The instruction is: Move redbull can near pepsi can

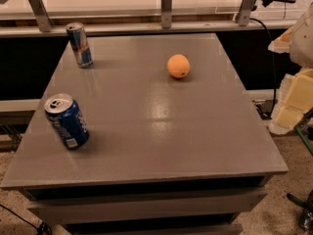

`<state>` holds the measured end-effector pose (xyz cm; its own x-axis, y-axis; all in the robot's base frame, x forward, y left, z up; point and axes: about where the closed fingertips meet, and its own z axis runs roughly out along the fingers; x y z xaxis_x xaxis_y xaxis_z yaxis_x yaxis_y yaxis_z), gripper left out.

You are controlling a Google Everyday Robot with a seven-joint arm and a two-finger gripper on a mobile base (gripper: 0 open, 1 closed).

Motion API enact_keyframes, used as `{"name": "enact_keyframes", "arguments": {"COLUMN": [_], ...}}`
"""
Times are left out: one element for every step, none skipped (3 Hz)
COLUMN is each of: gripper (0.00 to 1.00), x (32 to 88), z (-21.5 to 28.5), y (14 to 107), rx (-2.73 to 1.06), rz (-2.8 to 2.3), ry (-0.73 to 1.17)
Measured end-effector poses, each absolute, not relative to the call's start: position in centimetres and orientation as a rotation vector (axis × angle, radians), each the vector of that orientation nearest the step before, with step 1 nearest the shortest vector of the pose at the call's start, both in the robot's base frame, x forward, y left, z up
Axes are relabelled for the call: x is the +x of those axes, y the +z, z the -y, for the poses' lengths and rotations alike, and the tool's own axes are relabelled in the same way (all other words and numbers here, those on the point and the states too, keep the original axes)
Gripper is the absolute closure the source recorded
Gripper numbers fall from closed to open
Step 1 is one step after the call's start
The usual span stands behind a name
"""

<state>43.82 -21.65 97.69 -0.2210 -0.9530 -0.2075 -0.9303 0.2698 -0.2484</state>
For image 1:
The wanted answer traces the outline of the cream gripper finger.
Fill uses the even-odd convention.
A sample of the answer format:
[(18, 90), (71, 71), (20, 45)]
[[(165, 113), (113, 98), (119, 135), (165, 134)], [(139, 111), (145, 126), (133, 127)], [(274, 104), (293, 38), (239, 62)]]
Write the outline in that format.
[(278, 92), (278, 102), (269, 123), (271, 133), (284, 135), (293, 130), (313, 108), (313, 69), (302, 68), (286, 74)]
[(294, 27), (291, 26), (281, 36), (273, 40), (269, 44), (268, 50), (278, 54), (288, 53), (290, 51), (291, 35), (293, 30)]

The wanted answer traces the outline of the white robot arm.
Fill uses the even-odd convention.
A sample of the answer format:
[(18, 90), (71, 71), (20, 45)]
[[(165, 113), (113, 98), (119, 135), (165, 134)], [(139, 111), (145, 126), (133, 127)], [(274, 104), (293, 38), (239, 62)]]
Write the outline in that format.
[(295, 75), (283, 78), (271, 115), (269, 130), (283, 135), (293, 130), (313, 108), (313, 5), (295, 25), (270, 43), (275, 53), (289, 53), (291, 61), (300, 65)]

